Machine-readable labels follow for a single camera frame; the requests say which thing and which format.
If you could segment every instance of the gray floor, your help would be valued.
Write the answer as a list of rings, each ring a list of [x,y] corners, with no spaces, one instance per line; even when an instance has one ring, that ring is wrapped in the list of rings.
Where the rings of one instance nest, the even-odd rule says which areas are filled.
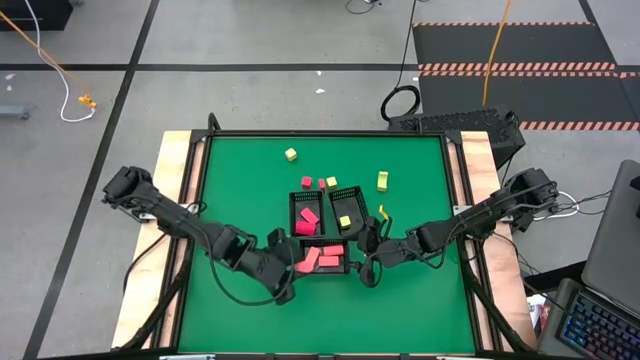
[[[141,63],[398,63],[410,1],[385,1],[369,14],[349,15],[338,0],[160,0]],[[621,64],[640,65],[632,18],[635,0],[613,6],[591,0]],[[63,63],[127,63],[149,0],[86,0],[64,32],[43,45]],[[504,0],[430,0],[416,21],[498,21]],[[577,0],[518,0],[512,21],[584,21]],[[0,33],[0,63],[39,63],[13,33]],[[409,62],[415,62],[410,46]],[[5,76],[15,74],[10,80]],[[100,101],[96,118],[58,119],[64,88],[54,72],[0,72],[0,102],[37,105],[27,122],[0,121],[0,355],[24,352],[53,268],[69,231],[122,73],[76,73]],[[413,82],[406,74],[403,83]],[[138,72],[132,82],[98,189],[122,165],[153,169],[165,130],[202,128],[215,111],[225,128],[383,129],[379,104],[396,72]],[[399,98],[401,111],[410,102]],[[71,101],[68,115],[83,109]],[[582,198],[610,188],[618,163],[640,159],[638,132],[525,132],[528,145],[510,173],[543,168],[559,188]],[[46,333],[40,356],[107,351],[138,226],[99,202],[96,192]],[[591,204],[598,210],[604,204]],[[531,265],[547,270],[582,260],[597,216],[535,224],[516,236]]]

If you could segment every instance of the black plastic bin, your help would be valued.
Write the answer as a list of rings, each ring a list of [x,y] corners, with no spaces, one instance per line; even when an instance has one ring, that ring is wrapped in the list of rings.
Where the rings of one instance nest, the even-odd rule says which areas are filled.
[[[365,219],[369,216],[360,186],[329,193],[329,200],[331,201],[333,216],[340,236],[349,238],[349,240],[356,240],[358,233],[364,227]],[[349,216],[351,226],[348,229],[342,230],[340,228],[340,218],[342,216]]]
[[[321,191],[300,191],[289,193],[289,223],[292,236],[296,234],[296,222],[305,221],[300,212],[304,208],[309,208],[318,217],[318,226],[316,224],[316,234],[324,235],[324,206],[322,203]]]
[[[348,274],[351,266],[349,264],[349,242],[347,240],[340,239],[300,239],[300,249],[303,255],[306,257],[309,249],[312,246],[320,248],[322,250],[325,246],[342,245],[344,247],[344,254],[338,255],[340,259],[339,266],[320,267],[316,268],[309,274]]]

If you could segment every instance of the green table surface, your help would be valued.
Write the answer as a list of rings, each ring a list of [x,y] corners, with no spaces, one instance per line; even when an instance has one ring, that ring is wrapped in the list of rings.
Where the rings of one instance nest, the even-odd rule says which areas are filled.
[[[285,159],[293,147],[298,158]],[[260,238],[289,229],[289,192],[302,176],[335,176],[341,188],[360,185],[370,214],[384,204],[394,218],[391,235],[451,216],[438,138],[215,138],[202,200],[202,219],[234,224]],[[389,188],[376,190],[379,171]],[[327,235],[337,234],[324,197]],[[355,242],[351,260],[363,259]],[[269,293],[241,273],[218,266],[225,286],[245,301]],[[284,306],[237,305],[216,287],[208,259],[196,250],[179,341],[183,352],[472,353],[468,305],[458,251],[451,245],[439,270],[417,262],[385,269],[369,289],[349,275],[309,276],[294,283]]]

